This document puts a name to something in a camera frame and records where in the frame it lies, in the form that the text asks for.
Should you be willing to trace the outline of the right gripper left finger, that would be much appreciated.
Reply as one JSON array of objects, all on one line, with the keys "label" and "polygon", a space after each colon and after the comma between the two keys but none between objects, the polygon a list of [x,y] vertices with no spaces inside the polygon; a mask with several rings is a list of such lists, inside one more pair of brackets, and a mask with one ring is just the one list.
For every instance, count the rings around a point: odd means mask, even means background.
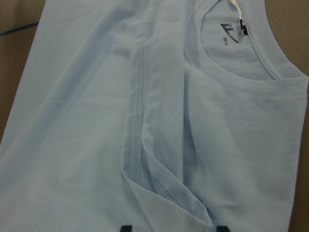
[{"label": "right gripper left finger", "polygon": [[122,225],[119,232],[132,232],[132,225]]}]

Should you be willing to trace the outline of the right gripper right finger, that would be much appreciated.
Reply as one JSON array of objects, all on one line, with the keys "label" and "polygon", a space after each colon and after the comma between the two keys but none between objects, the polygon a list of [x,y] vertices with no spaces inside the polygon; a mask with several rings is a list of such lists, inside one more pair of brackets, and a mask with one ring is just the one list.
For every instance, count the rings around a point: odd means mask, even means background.
[{"label": "right gripper right finger", "polygon": [[224,225],[218,225],[216,227],[216,232],[229,232],[229,228]]}]

